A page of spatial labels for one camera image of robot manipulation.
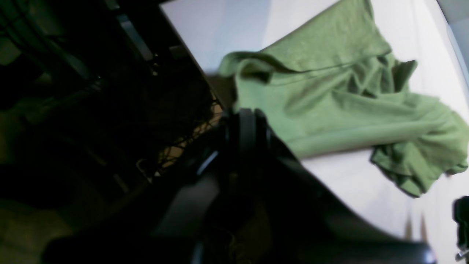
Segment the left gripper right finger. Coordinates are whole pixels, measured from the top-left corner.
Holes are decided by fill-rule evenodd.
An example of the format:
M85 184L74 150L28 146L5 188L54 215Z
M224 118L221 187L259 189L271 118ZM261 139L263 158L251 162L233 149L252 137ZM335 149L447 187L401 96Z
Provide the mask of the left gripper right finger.
M282 263L436 263L428 244L394 238L352 212L300 164L261 110L241 109L236 122L240 186L265 201Z

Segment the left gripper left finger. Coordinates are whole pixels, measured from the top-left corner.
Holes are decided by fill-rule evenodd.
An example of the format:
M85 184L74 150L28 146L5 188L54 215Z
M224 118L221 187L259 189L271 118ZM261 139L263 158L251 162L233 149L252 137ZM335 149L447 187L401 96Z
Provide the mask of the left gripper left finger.
M215 169L235 134L223 117L125 209L77 235L52 241L45 264L205 264L200 235L221 192Z

